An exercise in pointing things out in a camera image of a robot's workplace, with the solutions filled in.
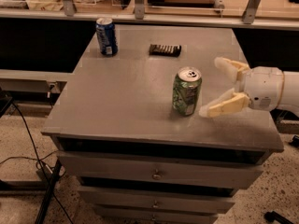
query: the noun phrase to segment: gray tabletop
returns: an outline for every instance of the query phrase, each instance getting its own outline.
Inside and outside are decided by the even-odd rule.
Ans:
[[[50,113],[45,135],[171,145],[282,151],[269,112],[243,112],[205,119],[201,105],[233,84],[214,66],[223,56],[246,62],[230,29],[117,25],[119,52],[101,55],[96,37],[87,47]],[[150,57],[150,44],[182,46],[178,58]],[[203,85],[195,113],[172,108],[180,67],[199,69]]]

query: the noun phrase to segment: green can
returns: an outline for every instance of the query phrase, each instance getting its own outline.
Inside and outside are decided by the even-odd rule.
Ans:
[[[178,70],[173,86],[172,106],[183,116],[194,113],[202,85],[202,75],[194,67]]]

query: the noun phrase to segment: drawer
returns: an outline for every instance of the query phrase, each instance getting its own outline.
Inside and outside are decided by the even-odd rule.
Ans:
[[[61,151],[58,158],[70,175],[228,189],[247,189],[262,173],[249,164],[120,154]]]
[[[225,214],[234,205],[230,198],[186,195],[159,191],[104,189],[80,186],[78,192],[86,203],[147,208],[152,209],[153,211],[168,210]]]
[[[102,217],[124,217],[141,220],[151,220],[155,223],[160,221],[178,223],[212,224],[218,218],[217,215],[188,215],[172,212],[154,212],[135,209],[108,208],[96,205],[94,211]]]

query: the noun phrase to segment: soda can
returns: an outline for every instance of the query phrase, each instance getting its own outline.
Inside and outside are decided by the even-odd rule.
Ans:
[[[173,85],[174,109],[183,116],[194,113],[202,85],[202,75],[194,67],[183,67],[178,70]]]
[[[115,25],[112,19],[100,18],[96,21],[96,34],[101,53],[105,56],[113,56],[118,52],[115,36]]]

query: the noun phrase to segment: blue can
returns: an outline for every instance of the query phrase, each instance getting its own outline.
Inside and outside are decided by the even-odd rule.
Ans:
[[[95,28],[101,53],[105,56],[115,55],[119,49],[113,20],[109,18],[98,19]]]

